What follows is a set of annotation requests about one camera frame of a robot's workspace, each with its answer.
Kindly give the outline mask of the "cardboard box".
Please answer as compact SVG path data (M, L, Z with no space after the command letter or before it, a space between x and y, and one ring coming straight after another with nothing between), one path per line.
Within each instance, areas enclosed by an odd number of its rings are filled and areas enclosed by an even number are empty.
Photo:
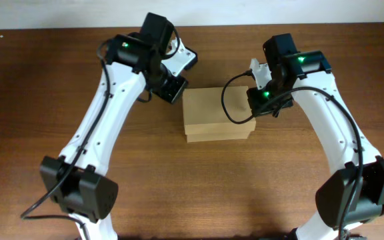
M255 130L256 120L234 124L222 108L221 87L186 89L183 93L183 124L188 143L246 139ZM228 87L224 104L236 121L251 115L247 86Z

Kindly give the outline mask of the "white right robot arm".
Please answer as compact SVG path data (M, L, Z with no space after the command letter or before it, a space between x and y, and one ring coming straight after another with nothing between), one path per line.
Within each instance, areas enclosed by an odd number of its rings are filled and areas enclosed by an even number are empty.
M250 65L247 91L253 117L297 103L326 154L331 176L317 190L316 213L284 239L349 239L350 230L384 216L384 158L362 133L339 93L321 51L300 52L291 34L263 44L267 62Z

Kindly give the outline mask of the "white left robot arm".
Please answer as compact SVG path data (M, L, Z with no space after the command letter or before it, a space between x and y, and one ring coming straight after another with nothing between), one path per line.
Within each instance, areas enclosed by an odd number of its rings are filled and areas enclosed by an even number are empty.
M197 62L172 22L154 13L138 32L103 45L99 87L79 128L57 158L44 157L40 165L47 197L75 222L81 239L118 239L110 212L119 188L106 174L119 132L142 92L176 102L188 85L181 72Z

